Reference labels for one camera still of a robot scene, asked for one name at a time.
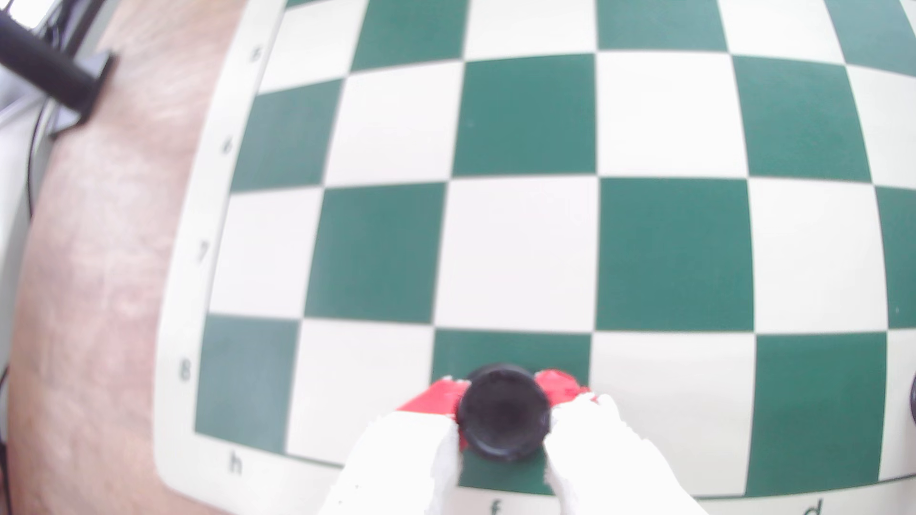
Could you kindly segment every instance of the white square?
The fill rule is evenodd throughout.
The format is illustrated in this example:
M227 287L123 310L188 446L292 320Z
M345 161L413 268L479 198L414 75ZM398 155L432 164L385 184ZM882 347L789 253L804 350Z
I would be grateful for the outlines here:
M888 331L888 378L878 479L916 474L916 423L910 391L916 376L916 329Z
M591 387L691 495L741 495L754 416L752 333L595 333Z
M302 321L287 452L343 463L370 422L430 385L428 325Z
M596 177L452 181L445 206L436 325L593 329Z
M728 51L843 64L823 0L719 0Z
M916 2L900 0L900 3L903 5L903 11L907 14L907 19L910 21L913 32L916 32Z
M758 333L887 330L874 186L752 178L748 195Z
M230 196L210 311L301 318L321 208L321 188Z
M446 181L452 172L464 65L351 75L328 157L332 186Z
M368 0L325 0L287 9L259 93L331 79L350 71Z
M916 77L846 68L872 182L916 189Z
M726 54L598 54L598 174L746 177L735 70Z
M466 60L594 52L594 0L471 0Z

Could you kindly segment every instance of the chess piece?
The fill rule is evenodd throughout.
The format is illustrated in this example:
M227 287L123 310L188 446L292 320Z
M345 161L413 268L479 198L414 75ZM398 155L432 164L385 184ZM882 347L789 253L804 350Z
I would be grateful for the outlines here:
M524 368L497 364L468 376L456 419L477 454L515 461L540 448L551 424L547 395Z
M916 377L913 378L913 386L910 387L910 415L916 422Z

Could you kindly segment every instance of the green square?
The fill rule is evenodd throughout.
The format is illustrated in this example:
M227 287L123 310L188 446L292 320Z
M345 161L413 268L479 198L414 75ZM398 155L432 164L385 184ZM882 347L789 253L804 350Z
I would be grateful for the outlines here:
M876 188L884 269L888 278L888 322L916 327L916 192Z
M194 431L283 454L296 321L208 315Z
M751 331L747 182L602 179L598 329Z
M870 181L845 67L732 59L751 175Z
M327 190L305 314L427 323L444 184Z
M886 359L884 333L758 336L747 495L878 481Z
M900 0L826 3L846 62L916 75L916 36Z
M466 16L467 0L372 0L353 70L458 59Z
M594 56L469 62L454 172L594 172Z
M232 191L320 184L340 90L331 81L256 97Z
M530 334L437 330L432 352L432 377L464 378L483 365L512 363L537 372L558 368L588 384L590 334ZM544 483L544 453L538 451L516 463L485 460L464 453L460 485L508 492L550 495Z
M725 51L715 0L598 0L598 48Z

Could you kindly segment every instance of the black cable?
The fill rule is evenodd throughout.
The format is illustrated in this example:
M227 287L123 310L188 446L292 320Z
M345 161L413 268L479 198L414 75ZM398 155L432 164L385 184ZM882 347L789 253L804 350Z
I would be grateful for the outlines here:
M9 465L6 462L6 443L0 443L0 472L3 473L3 492L6 497L6 515L13 515L13 500L9 496Z
M0 391L6 384L6 378L9 376L9 364L3 369L3 376L0 376ZM9 465L6 462L6 442L0 441L0 473L3 474L3 493L6 500L6 513L13 515L13 500L9 495Z
M35 213L35 204L32 202L32 170L35 167L35 145L38 139L38 129L41 128L41 117L45 114L45 108L48 107L48 98L41 103L41 109L38 109L38 118L35 120L35 127L32 128L32 138L28 141L28 159L26 160L26 206L28 207L28 219L32 219Z

